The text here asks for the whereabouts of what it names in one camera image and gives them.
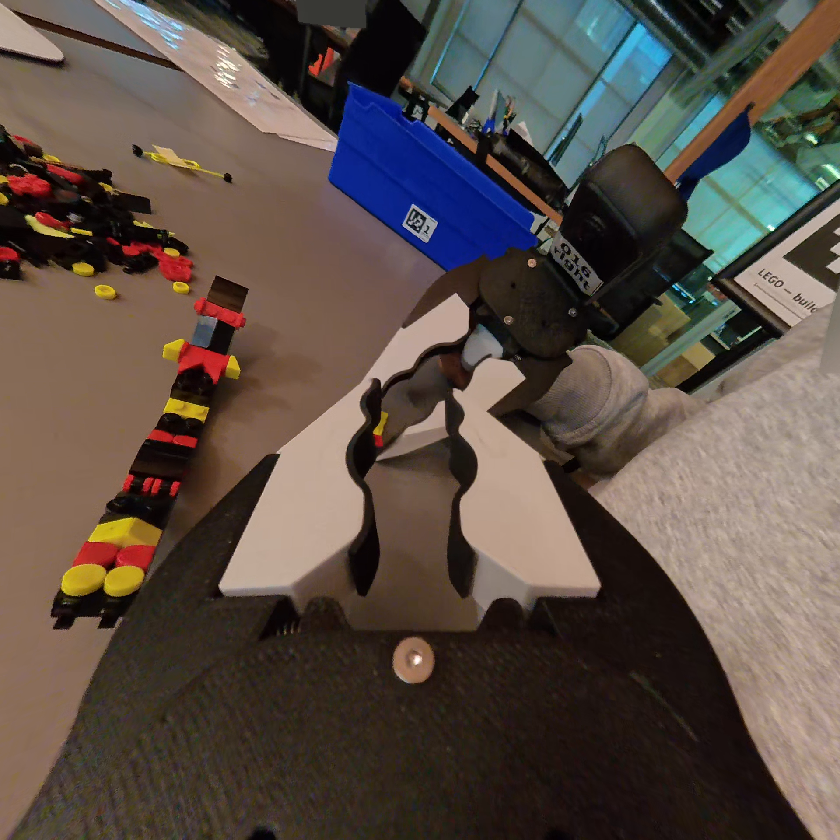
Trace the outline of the person's right forearm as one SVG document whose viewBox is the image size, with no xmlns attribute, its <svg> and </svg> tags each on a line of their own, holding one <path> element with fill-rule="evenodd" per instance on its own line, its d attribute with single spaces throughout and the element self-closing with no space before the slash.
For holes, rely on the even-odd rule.
<svg viewBox="0 0 840 840">
<path fill-rule="evenodd" d="M 552 445 L 598 480 L 612 478 L 646 447 L 704 408 L 677 388 L 654 388 L 614 350 L 582 345 L 526 412 Z"/>
</svg>

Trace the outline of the large blue plastic bin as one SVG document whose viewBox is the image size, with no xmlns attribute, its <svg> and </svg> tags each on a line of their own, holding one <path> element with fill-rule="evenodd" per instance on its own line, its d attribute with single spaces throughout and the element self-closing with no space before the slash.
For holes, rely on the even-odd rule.
<svg viewBox="0 0 840 840">
<path fill-rule="evenodd" d="M 537 245 L 528 209 L 395 101 L 353 83 L 329 182 L 445 270 Z"/>
</svg>

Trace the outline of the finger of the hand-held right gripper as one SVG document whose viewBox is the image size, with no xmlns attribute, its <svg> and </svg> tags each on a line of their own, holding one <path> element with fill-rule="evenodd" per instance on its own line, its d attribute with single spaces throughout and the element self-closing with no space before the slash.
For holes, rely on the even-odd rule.
<svg viewBox="0 0 840 840">
<path fill-rule="evenodd" d="M 468 400 L 489 411 L 524 383 L 524 374 L 508 360 L 483 360 L 464 390 Z M 429 362 L 407 382 L 387 394 L 388 415 L 383 428 L 383 447 L 377 459 L 384 461 L 408 455 L 445 439 L 445 400 L 451 388 L 437 362 Z"/>
<path fill-rule="evenodd" d="M 452 350 L 466 339 L 470 309 L 459 295 L 452 295 L 418 320 L 394 334 L 375 361 L 375 379 L 381 396 L 399 382 L 413 377 L 426 360 Z"/>
</svg>

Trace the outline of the blue cloth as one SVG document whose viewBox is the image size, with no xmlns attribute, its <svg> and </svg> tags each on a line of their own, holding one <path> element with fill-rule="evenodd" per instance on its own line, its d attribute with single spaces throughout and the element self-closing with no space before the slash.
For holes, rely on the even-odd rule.
<svg viewBox="0 0 840 840">
<path fill-rule="evenodd" d="M 750 115 L 753 107 L 751 102 L 679 177 L 675 186 L 686 202 L 703 178 L 733 161 L 747 148 L 752 138 Z"/>
</svg>

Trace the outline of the white board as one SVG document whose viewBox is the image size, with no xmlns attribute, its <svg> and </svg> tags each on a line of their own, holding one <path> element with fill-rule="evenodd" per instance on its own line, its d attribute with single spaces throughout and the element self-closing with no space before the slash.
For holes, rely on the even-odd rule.
<svg viewBox="0 0 840 840">
<path fill-rule="evenodd" d="M 3 3 L 1 3 L 1 53 L 54 66 L 61 65 L 66 60 L 59 47 Z"/>
</svg>

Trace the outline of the long lego build strip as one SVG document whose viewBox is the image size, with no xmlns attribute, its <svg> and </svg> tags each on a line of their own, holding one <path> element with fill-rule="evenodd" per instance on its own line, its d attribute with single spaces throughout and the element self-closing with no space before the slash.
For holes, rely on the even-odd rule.
<svg viewBox="0 0 840 840">
<path fill-rule="evenodd" d="M 179 498 L 207 422 L 219 382 L 237 380 L 241 369 L 231 353 L 236 332 L 246 325 L 248 289 L 216 276 L 194 302 L 192 337 L 164 346 L 177 364 L 161 416 L 142 442 L 119 492 L 63 574 L 50 616 L 54 629 L 80 618 L 113 628 L 144 584 Z"/>
</svg>

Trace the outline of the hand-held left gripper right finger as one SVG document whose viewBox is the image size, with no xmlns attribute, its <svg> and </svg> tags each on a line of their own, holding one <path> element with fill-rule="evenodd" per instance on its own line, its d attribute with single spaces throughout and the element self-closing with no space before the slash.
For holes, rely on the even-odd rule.
<svg viewBox="0 0 840 840">
<path fill-rule="evenodd" d="M 592 598 L 601 582 L 536 450 L 465 396 L 446 400 L 458 482 L 448 577 L 479 615 L 499 600 L 530 613 L 543 597 Z"/>
</svg>

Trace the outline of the white printed sign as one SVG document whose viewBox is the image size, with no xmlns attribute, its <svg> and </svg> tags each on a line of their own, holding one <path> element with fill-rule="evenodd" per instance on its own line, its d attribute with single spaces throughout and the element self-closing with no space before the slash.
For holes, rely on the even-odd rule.
<svg viewBox="0 0 840 840">
<path fill-rule="evenodd" d="M 767 249 L 733 282 L 788 328 L 831 305 L 839 282 L 839 202 Z"/>
</svg>

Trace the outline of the black bundle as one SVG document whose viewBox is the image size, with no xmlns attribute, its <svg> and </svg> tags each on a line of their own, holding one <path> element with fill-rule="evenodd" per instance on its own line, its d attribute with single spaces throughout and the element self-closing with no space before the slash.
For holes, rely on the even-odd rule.
<svg viewBox="0 0 840 840">
<path fill-rule="evenodd" d="M 490 154 L 522 184 L 556 211 L 563 210 L 569 188 L 551 164 L 519 132 L 490 136 Z"/>
</svg>

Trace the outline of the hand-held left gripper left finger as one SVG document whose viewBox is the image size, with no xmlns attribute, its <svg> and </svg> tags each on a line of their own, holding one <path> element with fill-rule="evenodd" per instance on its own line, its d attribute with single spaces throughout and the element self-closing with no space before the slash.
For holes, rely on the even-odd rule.
<svg viewBox="0 0 840 840">
<path fill-rule="evenodd" d="M 366 477 L 382 386 L 363 381 L 285 444 L 219 582 L 225 596 L 368 595 L 380 540 Z"/>
</svg>

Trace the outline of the white instruction sheet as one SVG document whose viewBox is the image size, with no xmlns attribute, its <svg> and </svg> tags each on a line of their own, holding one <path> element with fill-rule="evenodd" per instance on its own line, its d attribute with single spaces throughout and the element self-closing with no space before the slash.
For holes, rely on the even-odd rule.
<svg viewBox="0 0 840 840">
<path fill-rule="evenodd" d="M 137 2 L 97 5 L 258 131 L 334 153 L 338 141 L 233 47 Z"/>
</svg>

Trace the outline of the pile of lego pieces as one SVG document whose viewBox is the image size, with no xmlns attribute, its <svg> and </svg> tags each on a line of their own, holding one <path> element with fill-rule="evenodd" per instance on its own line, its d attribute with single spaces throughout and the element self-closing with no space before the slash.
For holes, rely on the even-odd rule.
<svg viewBox="0 0 840 840">
<path fill-rule="evenodd" d="M 157 269 L 191 285 L 188 245 L 144 219 L 152 213 L 150 198 L 116 186 L 109 169 L 63 162 L 1 128 L 3 280 L 21 280 L 24 263 L 73 273 L 73 263 L 86 261 L 96 276 L 113 267 L 132 276 Z"/>
</svg>

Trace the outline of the yellow stick with black ends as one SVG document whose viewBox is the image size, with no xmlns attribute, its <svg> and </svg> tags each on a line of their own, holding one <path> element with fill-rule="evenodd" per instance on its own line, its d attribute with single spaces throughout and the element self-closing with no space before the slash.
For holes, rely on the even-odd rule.
<svg viewBox="0 0 840 840">
<path fill-rule="evenodd" d="M 146 150 L 138 144 L 133 144 L 131 146 L 131 151 L 132 154 L 138 158 L 146 158 L 155 163 L 168 165 L 184 172 L 196 172 L 199 174 L 210 175 L 224 181 L 227 184 L 232 183 L 234 180 L 230 173 L 208 170 L 197 161 L 185 159 L 170 148 L 155 145 L 151 150 Z"/>
</svg>

